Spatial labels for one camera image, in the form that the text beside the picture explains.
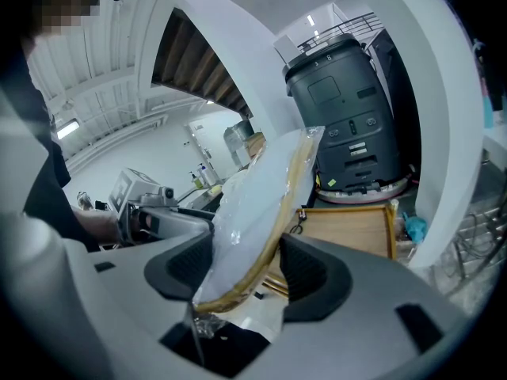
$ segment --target fluorescent light fixture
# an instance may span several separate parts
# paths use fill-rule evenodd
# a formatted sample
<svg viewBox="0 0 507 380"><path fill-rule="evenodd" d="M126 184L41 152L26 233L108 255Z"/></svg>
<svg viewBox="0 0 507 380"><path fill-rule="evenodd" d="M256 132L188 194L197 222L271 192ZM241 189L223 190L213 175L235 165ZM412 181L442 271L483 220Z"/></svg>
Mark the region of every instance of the fluorescent light fixture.
<svg viewBox="0 0 507 380"><path fill-rule="evenodd" d="M63 127L61 127L56 134L58 135L58 139L61 139L71 132L76 131L79 128L79 123L76 119L69 121Z"/></svg>

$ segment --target staircase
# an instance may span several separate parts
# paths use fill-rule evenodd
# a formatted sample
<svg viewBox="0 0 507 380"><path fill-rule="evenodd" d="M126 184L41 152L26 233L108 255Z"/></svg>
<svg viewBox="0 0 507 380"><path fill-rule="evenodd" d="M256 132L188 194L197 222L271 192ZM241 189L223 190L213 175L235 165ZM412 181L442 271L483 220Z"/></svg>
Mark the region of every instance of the staircase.
<svg viewBox="0 0 507 380"><path fill-rule="evenodd" d="M152 82L214 101L239 115L251 112L220 58L183 11L167 22Z"/></svg>

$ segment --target person's arm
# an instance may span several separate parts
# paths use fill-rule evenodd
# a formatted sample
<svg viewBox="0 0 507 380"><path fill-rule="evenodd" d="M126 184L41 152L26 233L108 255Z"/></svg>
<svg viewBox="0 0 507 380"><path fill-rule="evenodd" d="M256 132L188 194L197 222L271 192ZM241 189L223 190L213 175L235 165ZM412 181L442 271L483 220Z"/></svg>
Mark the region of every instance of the person's arm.
<svg viewBox="0 0 507 380"><path fill-rule="evenodd" d="M74 215L82 227L102 245L120 242L117 220L111 211L83 211L72 207Z"/></svg>

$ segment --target white door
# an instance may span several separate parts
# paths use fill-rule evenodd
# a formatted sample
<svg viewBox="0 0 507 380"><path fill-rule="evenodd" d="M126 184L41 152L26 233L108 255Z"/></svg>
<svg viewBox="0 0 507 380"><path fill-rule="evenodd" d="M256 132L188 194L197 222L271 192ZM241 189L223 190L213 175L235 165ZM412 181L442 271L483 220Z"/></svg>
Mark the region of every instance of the white door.
<svg viewBox="0 0 507 380"><path fill-rule="evenodd" d="M227 127L232 127L239 121L241 121L239 114L224 110L189 123L208 162L220 179L227 179L238 172L238 167L232 160L231 152L223 139L223 133Z"/></svg>

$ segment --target white bottle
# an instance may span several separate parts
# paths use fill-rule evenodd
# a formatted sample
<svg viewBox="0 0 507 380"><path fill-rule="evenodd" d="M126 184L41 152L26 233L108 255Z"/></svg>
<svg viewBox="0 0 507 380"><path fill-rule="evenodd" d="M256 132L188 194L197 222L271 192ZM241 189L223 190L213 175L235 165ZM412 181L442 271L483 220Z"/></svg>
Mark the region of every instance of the white bottle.
<svg viewBox="0 0 507 380"><path fill-rule="evenodd" d="M199 164L199 173L203 177L204 181L208 183L209 187L213 187L216 183L215 176L210 169L207 169L202 163Z"/></svg>

